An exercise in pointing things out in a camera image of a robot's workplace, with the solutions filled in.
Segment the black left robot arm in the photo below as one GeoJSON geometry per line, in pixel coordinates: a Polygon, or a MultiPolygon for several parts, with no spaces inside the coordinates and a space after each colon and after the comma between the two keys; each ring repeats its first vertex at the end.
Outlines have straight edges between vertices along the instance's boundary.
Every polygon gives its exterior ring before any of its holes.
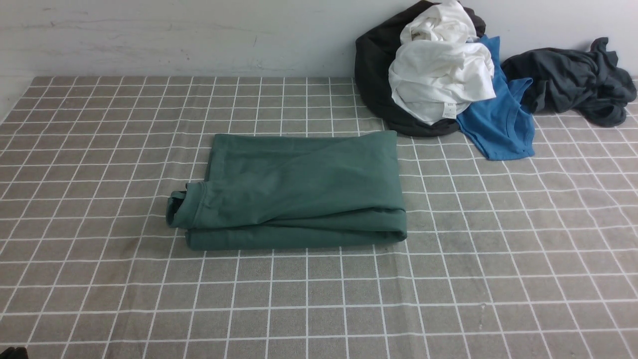
{"type": "Polygon", "coordinates": [[[0,354],[0,359],[29,359],[29,355],[24,347],[9,347],[0,354]]]}

